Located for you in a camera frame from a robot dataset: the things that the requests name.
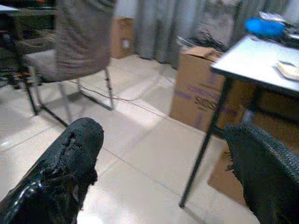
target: blue container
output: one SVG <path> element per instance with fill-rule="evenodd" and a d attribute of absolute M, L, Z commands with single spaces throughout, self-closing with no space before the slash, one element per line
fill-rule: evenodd
<path fill-rule="evenodd" d="M 262 19 L 248 19 L 245 23 L 246 29 L 256 35 L 274 37 L 283 34 L 285 25 L 281 22 L 267 21 Z"/>

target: tiled floor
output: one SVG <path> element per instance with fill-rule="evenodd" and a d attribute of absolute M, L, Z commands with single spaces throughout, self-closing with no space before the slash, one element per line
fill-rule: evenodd
<path fill-rule="evenodd" d="M 178 207 L 204 134 L 167 115 L 177 71 L 169 65 L 129 56 L 109 67 L 116 100 L 112 112 L 76 93 L 66 82 L 74 118 L 91 117 L 105 130 L 98 156 L 99 180 L 86 196 L 79 224 L 257 224 L 249 210 L 207 184 L 224 141 L 213 138 L 184 210 Z M 83 80 L 105 92 L 104 74 Z M 64 119 L 54 84 L 43 100 Z M 32 116 L 26 94 L 0 89 L 0 200 L 64 128 L 48 114 Z"/>

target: cable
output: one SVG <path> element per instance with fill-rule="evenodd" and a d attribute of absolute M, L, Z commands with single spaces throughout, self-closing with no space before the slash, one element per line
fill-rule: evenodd
<path fill-rule="evenodd" d="M 139 96 L 137 96 L 137 97 L 135 97 L 135 98 L 133 98 L 133 99 L 116 98 L 116 97 L 112 97 L 112 98 L 111 98 L 111 97 L 106 96 L 106 95 L 104 95 L 104 94 L 102 94 L 102 93 L 99 93 L 99 92 L 97 92 L 97 91 L 95 91 L 95 90 L 88 89 L 88 88 L 86 88 L 86 87 L 84 87 L 84 86 L 82 86 L 82 85 L 80 85 L 80 86 L 81 86 L 83 89 L 87 90 L 87 91 L 94 92 L 94 93 L 99 94 L 100 96 L 103 96 L 103 97 L 105 97 L 105 98 L 111 98 L 111 99 L 115 99 L 115 100 L 123 100 L 123 101 L 133 102 L 133 101 L 136 101 L 136 100 L 141 99 L 141 98 L 142 98 L 142 97 L 143 97 L 149 90 L 151 90 L 152 88 L 154 88 L 154 87 L 159 83 L 159 81 L 161 80 L 161 78 L 163 77 L 163 73 L 165 72 L 165 70 L 166 70 L 166 66 L 163 66 L 163 67 L 161 68 L 161 70 L 159 71 L 159 73 L 158 73 L 157 79 L 156 79 L 155 81 L 153 81 L 153 83 L 152 83 L 151 85 L 149 85 L 147 88 L 145 88 L 145 89 L 141 92 L 141 94 L 139 94 Z"/>

